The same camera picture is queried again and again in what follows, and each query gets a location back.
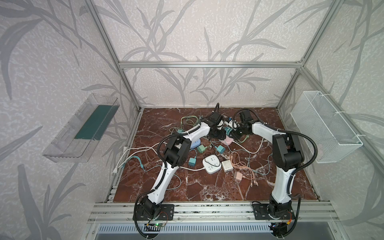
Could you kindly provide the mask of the teal charger plug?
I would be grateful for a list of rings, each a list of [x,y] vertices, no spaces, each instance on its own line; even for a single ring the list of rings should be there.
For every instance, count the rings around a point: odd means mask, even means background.
[[[219,145],[219,146],[217,147],[217,152],[218,152],[219,154],[223,154],[223,153],[225,152],[225,150],[226,150],[226,148],[223,147],[223,146],[221,146],[221,145]]]
[[[190,158],[188,161],[188,166],[195,167],[196,166],[197,159],[196,158]]]

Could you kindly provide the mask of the blue power strip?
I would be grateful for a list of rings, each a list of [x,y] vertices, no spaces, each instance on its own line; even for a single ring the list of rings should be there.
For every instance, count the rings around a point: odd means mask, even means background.
[[[195,142],[193,142],[193,143],[191,144],[190,149],[195,149],[195,148],[199,147],[200,145],[201,145],[201,140],[198,139],[197,141],[195,141]]]

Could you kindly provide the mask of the light green charger plug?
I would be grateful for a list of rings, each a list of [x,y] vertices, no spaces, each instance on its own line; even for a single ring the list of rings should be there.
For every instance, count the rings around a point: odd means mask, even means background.
[[[197,151],[200,154],[204,153],[206,150],[207,150],[207,147],[205,147],[204,145],[200,145],[200,146],[197,147]]]

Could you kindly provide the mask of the white power strip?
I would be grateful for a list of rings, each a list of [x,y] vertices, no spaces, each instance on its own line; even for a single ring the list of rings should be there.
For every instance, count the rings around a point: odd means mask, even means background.
[[[203,166],[206,172],[210,175],[218,172],[222,165],[219,158],[216,155],[210,155],[203,159]]]

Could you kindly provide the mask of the white charger plug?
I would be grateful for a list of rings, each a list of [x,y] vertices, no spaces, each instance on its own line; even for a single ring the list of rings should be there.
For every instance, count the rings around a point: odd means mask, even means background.
[[[226,160],[226,161],[221,162],[221,165],[222,165],[222,169],[225,173],[230,172],[234,169],[230,160]]]

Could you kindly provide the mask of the pink charger plug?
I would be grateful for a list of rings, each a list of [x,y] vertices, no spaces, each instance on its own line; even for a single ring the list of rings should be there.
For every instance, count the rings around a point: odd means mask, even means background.
[[[234,179],[238,182],[240,182],[243,179],[243,174],[240,172],[235,172]]]

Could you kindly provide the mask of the pink power strip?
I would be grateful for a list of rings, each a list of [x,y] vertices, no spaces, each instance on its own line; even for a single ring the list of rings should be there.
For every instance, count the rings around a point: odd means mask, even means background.
[[[233,143],[234,139],[230,138],[229,136],[226,136],[224,140],[220,140],[221,143],[223,143],[226,146],[229,146]]]

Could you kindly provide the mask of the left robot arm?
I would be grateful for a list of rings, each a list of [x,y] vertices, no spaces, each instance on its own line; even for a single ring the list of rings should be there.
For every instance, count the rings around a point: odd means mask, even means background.
[[[164,137],[157,148],[157,154],[163,162],[161,171],[152,189],[138,196],[135,210],[142,210],[151,218],[159,215],[168,185],[175,172],[186,162],[191,144],[202,137],[224,140],[224,122],[224,116],[216,107],[209,115],[200,117],[193,128]]]

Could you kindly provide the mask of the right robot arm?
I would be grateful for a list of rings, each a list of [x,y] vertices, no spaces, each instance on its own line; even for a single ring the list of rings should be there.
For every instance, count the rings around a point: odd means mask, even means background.
[[[243,135],[258,135],[272,144],[272,157],[277,167],[276,182],[271,193],[268,214],[278,218],[288,212],[292,206],[292,186],[296,173],[310,166],[318,156],[318,146],[314,140],[299,132],[288,131],[273,127],[264,122],[250,109],[241,109],[235,113],[240,116],[240,121],[235,117],[228,118],[228,125],[233,130],[231,135],[235,138]],[[304,163],[305,154],[300,137],[306,139],[313,146],[312,158]]]

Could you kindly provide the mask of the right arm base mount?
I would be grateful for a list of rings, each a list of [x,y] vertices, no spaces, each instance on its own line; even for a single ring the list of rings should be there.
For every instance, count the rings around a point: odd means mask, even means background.
[[[262,204],[261,202],[254,201],[252,202],[252,209],[255,220],[288,221],[295,218],[291,201],[285,204],[279,204],[274,201]]]

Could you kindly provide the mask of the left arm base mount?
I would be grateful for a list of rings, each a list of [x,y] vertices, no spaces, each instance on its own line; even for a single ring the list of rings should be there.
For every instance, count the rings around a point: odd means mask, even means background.
[[[148,220],[161,220],[171,221],[174,218],[175,205],[173,204],[161,204],[150,208],[144,205],[137,205],[133,220],[136,221],[148,221]]]

